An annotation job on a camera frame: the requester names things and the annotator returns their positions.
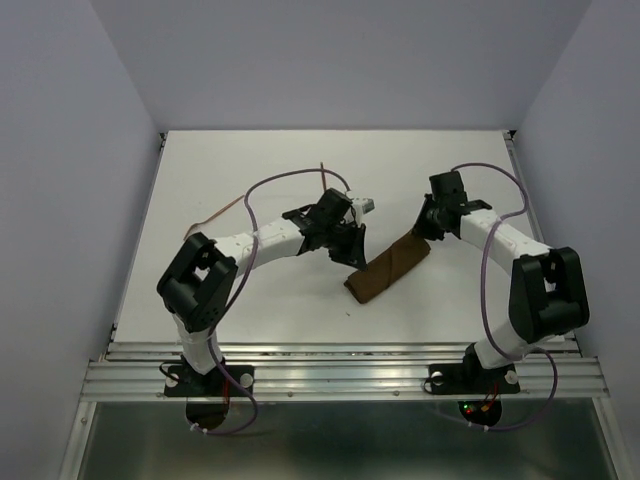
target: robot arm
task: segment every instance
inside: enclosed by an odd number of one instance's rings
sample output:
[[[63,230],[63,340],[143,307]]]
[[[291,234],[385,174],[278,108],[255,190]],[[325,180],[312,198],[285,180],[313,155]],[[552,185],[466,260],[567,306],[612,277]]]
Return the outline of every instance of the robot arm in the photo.
[[[215,328],[226,313],[234,280],[244,275],[254,238],[258,251],[252,268],[283,257],[326,248],[336,263],[365,270],[365,225],[373,210],[371,199],[352,198],[328,189],[318,203],[291,210],[258,229],[225,238],[191,235],[157,286],[173,314],[187,363],[199,375],[215,367],[212,353],[222,361]],[[207,346],[210,339],[212,349]]]
[[[553,249],[510,225],[501,223],[491,206],[469,201],[457,171],[430,179],[432,193],[425,202],[413,233],[428,240],[442,240],[445,233],[485,248],[495,228],[489,256],[509,275],[511,291],[508,315],[491,334],[509,357],[521,358],[537,342],[562,335],[587,323],[589,308],[577,253],[570,248]],[[493,381],[492,370],[511,364],[488,338],[472,344],[465,354],[458,382],[468,386],[479,378]]]

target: white table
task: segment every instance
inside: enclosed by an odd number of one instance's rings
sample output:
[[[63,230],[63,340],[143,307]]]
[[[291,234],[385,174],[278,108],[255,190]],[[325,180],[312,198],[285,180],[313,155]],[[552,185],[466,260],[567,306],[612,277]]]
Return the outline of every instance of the white table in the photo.
[[[170,132],[118,318],[115,342],[175,342],[175,325],[155,291],[186,228],[244,193],[255,182],[292,169],[335,170],[360,196],[373,197],[366,255],[372,260],[413,225],[430,190],[429,176],[464,162],[488,162],[513,172],[501,132],[445,131],[204,131]],[[522,200],[508,179],[488,169],[462,171],[470,199],[499,212]],[[329,177],[330,185],[339,184]],[[258,221],[313,203],[319,174],[279,180],[255,192]],[[531,235],[526,216],[512,224]],[[250,229],[242,203],[203,231],[220,237]],[[324,250],[283,259],[253,272],[218,327],[222,342],[376,343],[472,342],[482,338],[480,252],[453,236],[432,242],[431,254],[367,305],[343,286],[352,272]],[[491,318],[506,315],[509,279],[496,265],[488,275]]]

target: folded brown towel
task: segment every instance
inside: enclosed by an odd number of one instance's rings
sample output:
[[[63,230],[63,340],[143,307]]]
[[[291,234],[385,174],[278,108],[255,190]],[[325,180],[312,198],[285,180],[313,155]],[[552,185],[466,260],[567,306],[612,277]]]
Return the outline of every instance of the folded brown towel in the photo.
[[[429,255],[431,247],[411,232],[396,240],[369,262],[366,272],[355,272],[344,282],[360,303],[377,297]]]

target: gray wall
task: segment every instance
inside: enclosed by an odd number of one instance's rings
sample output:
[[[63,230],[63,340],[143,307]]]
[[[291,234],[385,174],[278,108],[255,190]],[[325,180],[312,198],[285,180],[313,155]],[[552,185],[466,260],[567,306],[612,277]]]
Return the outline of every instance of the gray wall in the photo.
[[[2,3],[0,112],[0,477],[57,478],[157,133],[86,0]]]
[[[582,256],[581,344],[599,355],[640,458],[640,4],[597,0],[516,136],[545,239]]]
[[[166,129],[515,128],[586,0],[92,0]]]

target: wall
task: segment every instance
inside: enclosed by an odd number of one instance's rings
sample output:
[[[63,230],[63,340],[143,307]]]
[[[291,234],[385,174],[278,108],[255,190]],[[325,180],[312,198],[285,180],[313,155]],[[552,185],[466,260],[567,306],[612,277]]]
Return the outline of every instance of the wall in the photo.
[[[516,136],[545,239],[582,257],[599,355],[634,457],[640,458],[640,4],[589,8]]]
[[[163,130],[515,128],[586,0],[92,0]]]
[[[85,0],[3,2],[0,65],[0,477],[57,478],[157,130]]]

